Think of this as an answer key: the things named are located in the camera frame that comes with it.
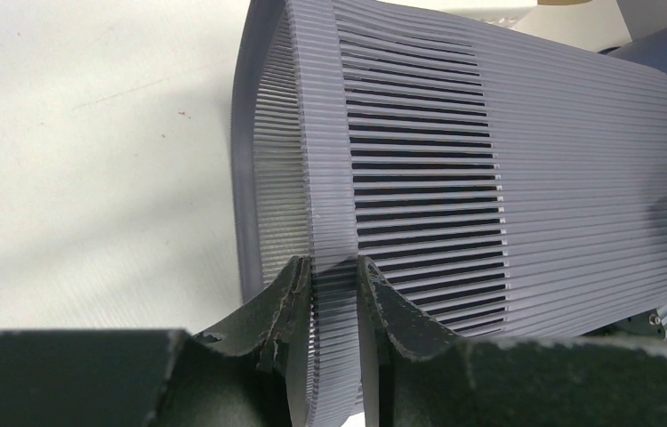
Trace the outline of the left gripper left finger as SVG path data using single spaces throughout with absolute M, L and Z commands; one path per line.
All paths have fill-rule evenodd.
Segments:
M 0 426 L 302 426 L 311 267 L 206 330 L 0 330 Z

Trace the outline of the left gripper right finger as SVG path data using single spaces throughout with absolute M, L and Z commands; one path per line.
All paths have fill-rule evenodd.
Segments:
M 466 338 L 358 258 L 369 426 L 667 426 L 667 342 Z

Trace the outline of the grey mesh waste bin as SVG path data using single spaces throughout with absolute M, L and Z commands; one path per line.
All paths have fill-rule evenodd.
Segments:
M 357 406 L 371 258 L 464 336 L 574 336 L 667 303 L 667 75 L 453 14 L 252 1 L 231 169 L 243 296 L 315 270 L 303 413 Z

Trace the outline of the white perforated plastic tray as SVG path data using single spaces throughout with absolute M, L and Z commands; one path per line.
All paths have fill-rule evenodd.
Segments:
M 607 51 L 632 41 L 616 1 L 394 0 L 571 45 Z

